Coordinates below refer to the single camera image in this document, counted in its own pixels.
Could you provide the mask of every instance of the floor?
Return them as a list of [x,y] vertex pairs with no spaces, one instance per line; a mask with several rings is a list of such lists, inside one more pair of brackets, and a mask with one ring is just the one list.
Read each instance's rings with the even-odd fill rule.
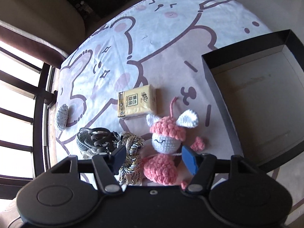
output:
[[[87,27],[86,36],[89,37],[95,30],[107,21],[140,2],[131,0],[125,6],[114,11],[97,23]],[[304,42],[304,0],[238,0],[251,12],[255,13],[272,31],[291,29]],[[59,71],[55,74],[54,90],[58,86]],[[54,119],[55,108],[50,111]],[[50,119],[50,154],[51,164],[56,161],[55,137],[53,121]],[[304,153],[289,161],[269,175],[285,186],[293,196],[293,208],[288,216],[287,224],[290,228],[304,227]]]

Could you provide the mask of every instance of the doll's face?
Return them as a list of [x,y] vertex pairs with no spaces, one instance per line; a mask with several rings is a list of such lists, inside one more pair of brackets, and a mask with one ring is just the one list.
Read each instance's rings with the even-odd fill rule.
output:
[[152,134],[152,146],[154,149],[161,154],[173,154],[176,153],[179,146],[181,144],[180,140],[176,140],[175,138]]

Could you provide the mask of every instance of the doll's head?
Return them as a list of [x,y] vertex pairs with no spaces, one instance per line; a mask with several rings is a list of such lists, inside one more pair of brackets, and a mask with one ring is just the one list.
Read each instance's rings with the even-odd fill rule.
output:
[[152,134],[152,146],[161,154],[173,154],[180,147],[181,142],[186,140],[185,128],[195,128],[199,123],[199,117],[193,110],[186,110],[178,119],[173,117],[172,105],[170,104],[170,116],[160,118],[148,114],[147,123]]

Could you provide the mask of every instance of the cartoon print tablecloth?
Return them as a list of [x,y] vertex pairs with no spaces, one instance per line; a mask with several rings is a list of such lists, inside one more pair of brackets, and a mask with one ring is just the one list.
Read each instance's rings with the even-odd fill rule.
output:
[[[157,88],[158,115],[193,109],[198,128],[187,131],[208,140],[206,152],[229,159],[233,154],[222,117],[204,78],[201,55],[271,31],[236,0],[144,0],[93,33],[62,64],[57,107],[69,106],[67,129],[57,131],[58,161],[81,156],[75,137],[81,127],[131,131],[146,140],[143,156],[154,154],[145,118],[117,118],[118,92],[142,85]],[[180,157],[177,184],[187,173]],[[89,174],[82,179],[93,182]]]

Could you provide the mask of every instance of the screw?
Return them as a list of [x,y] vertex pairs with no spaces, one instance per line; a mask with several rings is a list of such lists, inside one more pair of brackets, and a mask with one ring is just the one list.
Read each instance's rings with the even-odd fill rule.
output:
[[199,184],[190,184],[188,186],[188,190],[190,192],[200,192],[203,190],[203,186],[199,185]]
[[150,195],[157,195],[158,194],[158,191],[157,190],[150,190]]
[[120,187],[116,184],[109,184],[105,187],[104,190],[109,192],[109,193],[115,193],[115,192],[118,192],[120,190]]

